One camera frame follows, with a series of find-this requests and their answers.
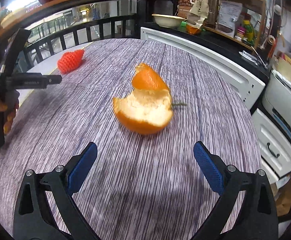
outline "round table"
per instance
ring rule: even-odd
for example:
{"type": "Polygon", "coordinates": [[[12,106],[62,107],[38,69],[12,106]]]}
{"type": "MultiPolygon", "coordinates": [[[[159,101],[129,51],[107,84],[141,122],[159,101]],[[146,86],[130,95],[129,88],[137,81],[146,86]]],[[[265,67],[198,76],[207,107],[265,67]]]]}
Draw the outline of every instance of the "round table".
{"type": "MultiPolygon", "coordinates": [[[[12,233],[26,170],[51,171],[93,141],[98,158],[73,199],[100,238],[189,239],[218,199],[193,157],[195,142],[241,171],[260,168],[248,109],[209,64],[163,43],[97,41],[84,59],[60,85],[35,90],[18,110],[0,149],[0,223],[12,233]],[[113,97],[131,92],[141,62],[161,75],[174,103],[186,103],[175,106],[169,125],[150,136],[124,128],[112,110],[113,97]]],[[[48,198],[60,229],[67,230],[52,194],[48,198]]],[[[224,230],[233,226],[242,200],[241,194],[224,230]]]]}

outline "drawer handle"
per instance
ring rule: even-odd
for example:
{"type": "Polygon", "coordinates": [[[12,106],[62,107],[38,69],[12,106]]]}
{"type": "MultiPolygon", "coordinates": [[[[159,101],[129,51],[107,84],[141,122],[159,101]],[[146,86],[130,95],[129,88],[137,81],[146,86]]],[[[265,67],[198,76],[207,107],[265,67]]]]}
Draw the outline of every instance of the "drawer handle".
{"type": "Polygon", "coordinates": [[[280,156],[280,154],[275,154],[271,149],[270,149],[270,143],[267,143],[267,146],[268,146],[268,150],[269,150],[269,152],[277,159],[277,158],[279,158],[279,156],[280,156]]]}

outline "bolt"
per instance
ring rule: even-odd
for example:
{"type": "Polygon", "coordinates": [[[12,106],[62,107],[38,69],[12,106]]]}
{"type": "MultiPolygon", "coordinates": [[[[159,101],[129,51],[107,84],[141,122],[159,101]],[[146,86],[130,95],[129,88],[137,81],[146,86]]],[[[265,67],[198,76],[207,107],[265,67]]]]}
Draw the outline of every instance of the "bolt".
{"type": "Polygon", "coordinates": [[[33,170],[28,170],[25,173],[28,177],[30,177],[33,174],[33,170]]]}
{"type": "Polygon", "coordinates": [[[61,172],[61,171],[63,171],[63,166],[62,166],[62,165],[58,165],[57,167],[55,167],[55,171],[56,171],[56,172],[61,172]]]}
{"type": "Polygon", "coordinates": [[[264,176],[266,174],[264,170],[258,170],[258,173],[260,176],[264,176]]]}
{"type": "Polygon", "coordinates": [[[234,172],[234,171],[236,171],[236,167],[234,167],[233,165],[229,165],[228,171],[234,172]]]}

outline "peeled orange skin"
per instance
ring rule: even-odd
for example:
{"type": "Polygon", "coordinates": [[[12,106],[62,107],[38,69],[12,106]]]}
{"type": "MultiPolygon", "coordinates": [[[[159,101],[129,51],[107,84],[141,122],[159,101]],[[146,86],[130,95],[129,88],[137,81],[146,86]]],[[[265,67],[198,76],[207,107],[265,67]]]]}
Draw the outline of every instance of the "peeled orange skin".
{"type": "Polygon", "coordinates": [[[119,122],[143,135],[161,131],[173,116],[168,90],[134,89],[126,98],[113,98],[112,103],[119,122]]]}
{"type": "Polygon", "coordinates": [[[145,63],[140,63],[135,67],[135,76],[132,79],[132,86],[136,89],[170,91],[162,78],[145,63]]]}

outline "black railing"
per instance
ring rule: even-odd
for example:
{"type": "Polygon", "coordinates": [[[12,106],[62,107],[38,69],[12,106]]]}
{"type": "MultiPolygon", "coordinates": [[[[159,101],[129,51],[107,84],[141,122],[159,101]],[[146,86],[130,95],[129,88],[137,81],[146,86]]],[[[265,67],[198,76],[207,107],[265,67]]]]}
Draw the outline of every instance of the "black railing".
{"type": "Polygon", "coordinates": [[[43,56],[41,54],[42,45],[47,45],[47,48],[50,52],[50,56],[54,55],[55,52],[53,50],[52,46],[52,41],[59,38],[61,42],[61,47],[62,50],[67,49],[66,44],[65,44],[65,39],[64,35],[73,33],[74,37],[74,45],[77,46],[79,45],[79,38],[78,38],[78,31],[86,29],[87,32],[87,42],[92,42],[92,41],[98,41],[98,40],[104,40],[104,39],[110,39],[110,38],[140,38],[140,26],[139,26],[139,21],[138,21],[138,15],[133,14],[133,15],[124,15],[124,16],[115,16],[115,17],[109,17],[109,18],[104,18],[104,19],[99,19],[95,21],[89,21],[89,22],[84,22],[81,24],[76,24],[71,27],[68,27],[66,29],[60,30],[58,32],[55,32],[51,35],[45,36],[42,39],[36,41],[35,43],[31,44],[30,46],[24,48],[23,52],[25,55],[25,60],[29,67],[31,68],[33,65],[31,63],[31,57],[29,53],[33,50],[36,51],[37,57],[37,63],[40,63],[43,61],[43,56]],[[127,28],[127,20],[133,20],[133,33],[132,35],[126,35],[126,28],[127,28]],[[115,33],[115,22],[122,21],[122,34],[116,34],[115,33]],[[103,24],[105,23],[111,23],[111,35],[104,36],[104,31],[103,31],[103,24]],[[99,38],[92,40],[91,36],[91,26],[99,26],[99,38]]]}

